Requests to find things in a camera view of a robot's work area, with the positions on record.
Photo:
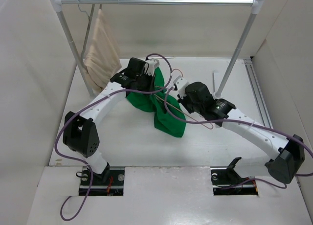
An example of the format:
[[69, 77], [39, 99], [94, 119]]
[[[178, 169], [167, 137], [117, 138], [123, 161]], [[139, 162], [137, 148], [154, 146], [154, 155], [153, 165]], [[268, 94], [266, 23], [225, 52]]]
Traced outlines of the green t shirt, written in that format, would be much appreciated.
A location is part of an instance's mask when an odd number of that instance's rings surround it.
[[[161, 91], [156, 93], [164, 100], [169, 102], [170, 104], [180, 108], [180, 105], [176, 98], [171, 95], [165, 96], [166, 91]], [[181, 138], [184, 135], [186, 123], [181, 122], [174, 117], [172, 117], [166, 110], [163, 102], [159, 102], [156, 100], [154, 94], [145, 95], [140, 93], [130, 93], [127, 96], [127, 100], [133, 105], [135, 108], [143, 111], [154, 113], [154, 127], [164, 133], [167, 133], [173, 137]], [[186, 118], [181, 113], [177, 112], [175, 109], [167, 106], [167, 108], [178, 118], [185, 120]]]

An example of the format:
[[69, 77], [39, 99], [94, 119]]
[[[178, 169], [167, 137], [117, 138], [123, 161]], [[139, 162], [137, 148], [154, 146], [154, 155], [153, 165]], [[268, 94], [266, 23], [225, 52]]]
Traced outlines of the pink wire hanger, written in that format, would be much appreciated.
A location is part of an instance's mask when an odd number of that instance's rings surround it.
[[[183, 72], [182, 72], [180, 69], [175, 68], [175, 69], [173, 69], [173, 71], [179, 72], [179, 73], [180, 73], [180, 76], [183, 77]], [[164, 103], [164, 101], [165, 101], [164, 98], [162, 98], [162, 97], [159, 96], [158, 94], [154, 94], [154, 96], [155, 96], [155, 98], [156, 98], [157, 101]], [[176, 107], [176, 106], [170, 104], [169, 102], [166, 102], [166, 104], [167, 104], [167, 106], [171, 107], [172, 109], [175, 109], [177, 112], [179, 112], [179, 113], [181, 113], [182, 115], [184, 115], [185, 118], [188, 117], [189, 119], [191, 119], [191, 120], [193, 120], [193, 121], [195, 121], [195, 122], [198, 122], [198, 121], [197, 121], [195, 118], [193, 118], [190, 114], [188, 114], [188, 113], [182, 111], [181, 108], [178, 108], [178, 107]], [[208, 127], [208, 126], [205, 125], [205, 124], [201, 124], [201, 125], [204, 126], [204, 127], [207, 128], [207, 129], [209, 129], [209, 130], [214, 129], [213, 124], [210, 124], [210, 125], [211, 125], [210, 127]]]

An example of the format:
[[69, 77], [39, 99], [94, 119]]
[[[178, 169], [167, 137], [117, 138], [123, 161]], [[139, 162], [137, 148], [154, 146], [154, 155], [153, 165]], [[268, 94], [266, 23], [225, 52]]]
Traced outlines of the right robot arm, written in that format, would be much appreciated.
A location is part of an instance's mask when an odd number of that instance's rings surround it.
[[231, 102], [216, 99], [202, 82], [189, 83], [184, 78], [174, 82], [178, 102], [189, 113], [198, 113], [206, 121], [232, 131], [251, 142], [269, 156], [268, 173], [277, 181], [289, 184], [305, 160], [303, 139], [269, 131], [241, 112]]

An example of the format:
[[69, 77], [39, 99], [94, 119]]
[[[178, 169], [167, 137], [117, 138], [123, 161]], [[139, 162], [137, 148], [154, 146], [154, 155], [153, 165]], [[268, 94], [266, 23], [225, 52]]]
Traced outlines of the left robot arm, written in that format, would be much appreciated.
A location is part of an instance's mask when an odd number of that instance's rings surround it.
[[127, 67], [113, 75], [93, 100], [96, 105], [77, 115], [65, 128], [63, 143], [88, 163], [96, 183], [106, 183], [110, 173], [110, 165], [98, 150], [100, 139], [97, 126], [118, 102], [127, 97], [129, 92], [125, 90], [152, 91], [158, 66], [158, 59], [143, 61], [131, 58]]

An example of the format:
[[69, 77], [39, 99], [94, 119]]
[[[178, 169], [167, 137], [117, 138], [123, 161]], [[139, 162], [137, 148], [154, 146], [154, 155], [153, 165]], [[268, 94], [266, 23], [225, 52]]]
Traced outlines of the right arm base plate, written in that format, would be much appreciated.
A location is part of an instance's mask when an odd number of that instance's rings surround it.
[[255, 181], [249, 181], [239, 185], [249, 178], [241, 178], [234, 169], [212, 167], [210, 171], [214, 196], [259, 195]]

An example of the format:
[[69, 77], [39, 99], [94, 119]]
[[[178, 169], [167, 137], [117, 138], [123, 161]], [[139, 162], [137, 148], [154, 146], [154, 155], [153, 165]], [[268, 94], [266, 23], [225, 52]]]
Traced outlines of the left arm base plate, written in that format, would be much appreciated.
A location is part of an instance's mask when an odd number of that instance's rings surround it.
[[[82, 171], [76, 172], [76, 177], [80, 179], [78, 189], [79, 196], [85, 196], [90, 183], [90, 171], [83, 167]], [[123, 196], [124, 194], [125, 168], [113, 167], [105, 182], [93, 176], [93, 181], [89, 196]]]

